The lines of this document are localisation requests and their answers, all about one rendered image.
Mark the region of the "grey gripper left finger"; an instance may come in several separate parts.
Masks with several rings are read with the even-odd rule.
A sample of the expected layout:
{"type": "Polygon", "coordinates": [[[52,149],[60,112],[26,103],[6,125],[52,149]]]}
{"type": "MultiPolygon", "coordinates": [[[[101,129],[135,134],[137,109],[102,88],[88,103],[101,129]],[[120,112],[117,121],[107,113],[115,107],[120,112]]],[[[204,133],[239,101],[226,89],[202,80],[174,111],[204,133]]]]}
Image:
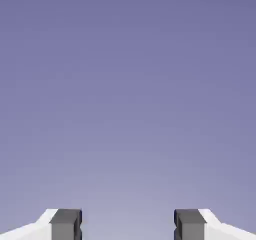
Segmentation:
{"type": "Polygon", "coordinates": [[[0,240],[83,240],[81,209],[48,208],[36,222],[0,234],[0,240]]]}

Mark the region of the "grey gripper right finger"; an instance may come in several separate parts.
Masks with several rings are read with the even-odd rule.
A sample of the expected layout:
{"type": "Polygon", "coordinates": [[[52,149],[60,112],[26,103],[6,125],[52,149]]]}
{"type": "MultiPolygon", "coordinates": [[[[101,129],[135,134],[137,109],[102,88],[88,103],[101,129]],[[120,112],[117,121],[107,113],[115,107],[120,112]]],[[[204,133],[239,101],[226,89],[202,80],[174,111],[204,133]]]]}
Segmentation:
{"type": "Polygon", "coordinates": [[[256,240],[256,234],[222,223],[208,208],[175,209],[173,240],[256,240]]]}

